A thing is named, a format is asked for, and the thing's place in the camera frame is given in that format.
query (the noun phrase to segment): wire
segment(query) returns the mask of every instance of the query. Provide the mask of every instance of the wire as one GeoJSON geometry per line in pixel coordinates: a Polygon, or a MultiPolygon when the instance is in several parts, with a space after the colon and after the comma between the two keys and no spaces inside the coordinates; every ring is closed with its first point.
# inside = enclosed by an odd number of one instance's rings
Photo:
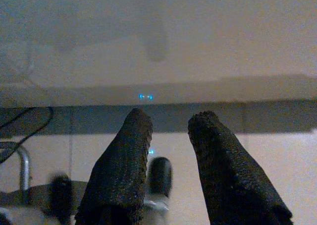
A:
{"type": "Polygon", "coordinates": [[[16,152],[16,150],[22,145],[22,143],[24,143],[26,140],[28,140],[34,134],[36,134],[39,131],[41,131],[43,128],[45,128],[50,123],[50,121],[53,119],[53,116],[54,116],[54,110],[53,110],[52,107],[48,107],[48,109],[50,111],[50,117],[48,118],[48,120],[42,126],[40,126],[38,129],[36,129],[32,133],[30,133],[29,135],[27,135],[26,137],[21,139],[19,142],[17,142],[16,145],[14,146],[14,148],[11,149],[11,152],[8,153],[8,155],[6,155],[4,158],[0,159],[0,165],[2,163],[4,163],[10,156],[12,156],[12,154],[16,152]]]}
{"type": "Polygon", "coordinates": [[[24,114],[26,114],[27,112],[32,111],[33,109],[35,109],[35,108],[28,108],[28,109],[24,110],[23,112],[19,113],[16,117],[14,117],[13,119],[11,119],[10,121],[8,121],[8,122],[2,124],[2,125],[0,126],[0,130],[3,129],[4,127],[8,126],[9,124],[13,123],[14,121],[16,121],[17,119],[19,119],[20,117],[22,117],[22,116],[23,116],[24,114]]]}

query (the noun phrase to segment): black cable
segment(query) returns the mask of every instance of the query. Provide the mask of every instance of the black cable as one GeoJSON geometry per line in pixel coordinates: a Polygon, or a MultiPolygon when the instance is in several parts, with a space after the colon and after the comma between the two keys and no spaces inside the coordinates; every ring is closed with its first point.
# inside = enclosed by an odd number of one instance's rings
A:
{"type": "Polygon", "coordinates": [[[17,119],[19,119],[20,117],[22,117],[24,114],[26,114],[29,111],[32,111],[35,108],[28,108],[26,110],[24,110],[23,112],[19,113],[17,116],[15,116],[13,119],[9,120],[8,122],[2,124],[0,126],[0,130],[3,129],[4,127],[8,126],[9,124],[13,123],[14,121],[16,121],[17,119]]]}
{"type": "Polygon", "coordinates": [[[45,128],[50,123],[50,121],[53,119],[53,116],[54,116],[54,110],[52,107],[48,107],[48,109],[50,111],[50,117],[48,118],[48,120],[42,126],[40,126],[38,129],[36,129],[34,132],[30,133],[29,135],[27,135],[26,137],[21,139],[19,142],[17,142],[16,145],[14,146],[14,148],[11,149],[11,152],[5,158],[1,158],[0,165],[2,163],[4,163],[10,156],[12,156],[12,154],[16,152],[16,150],[22,145],[22,143],[24,143],[26,140],[28,140],[34,134],[41,131],[43,128],[45,128]]]}

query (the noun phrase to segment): wall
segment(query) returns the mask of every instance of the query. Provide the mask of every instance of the wall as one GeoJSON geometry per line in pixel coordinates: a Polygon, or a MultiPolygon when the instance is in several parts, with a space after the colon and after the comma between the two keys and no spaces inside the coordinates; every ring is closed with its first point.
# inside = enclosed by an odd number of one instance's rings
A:
{"type": "MultiPolygon", "coordinates": [[[[259,162],[293,212],[296,225],[313,225],[317,217],[317,104],[313,101],[248,104],[186,104],[141,106],[154,124],[155,156],[173,166],[171,225],[209,224],[197,162],[187,135],[194,113],[215,111],[259,162]]],[[[114,138],[132,107],[55,108],[51,124],[24,143],[31,156],[31,185],[45,184],[62,170],[73,180],[87,181],[91,169],[114,138]]],[[[0,123],[21,109],[0,109],[0,123]]],[[[28,113],[5,130],[2,140],[18,140],[47,118],[46,109],[28,113]]],[[[17,156],[0,166],[0,190],[18,189],[17,156]]]]}

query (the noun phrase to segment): metal tube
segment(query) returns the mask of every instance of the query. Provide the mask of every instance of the metal tube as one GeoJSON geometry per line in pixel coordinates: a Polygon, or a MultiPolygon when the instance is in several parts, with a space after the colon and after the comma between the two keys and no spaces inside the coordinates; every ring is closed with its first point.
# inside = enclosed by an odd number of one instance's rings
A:
{"type": "MultiPolygon", "coordinates": [[[[10,150],[16,145],[15,142],[0,142],[0,149],[10,150]]],[[[30,179],[30,158],[27,150],[20,146],[16,152],[20,157],[20,190],[22,192],[22,203],[28,204],[28,189],[30,179]]]]}

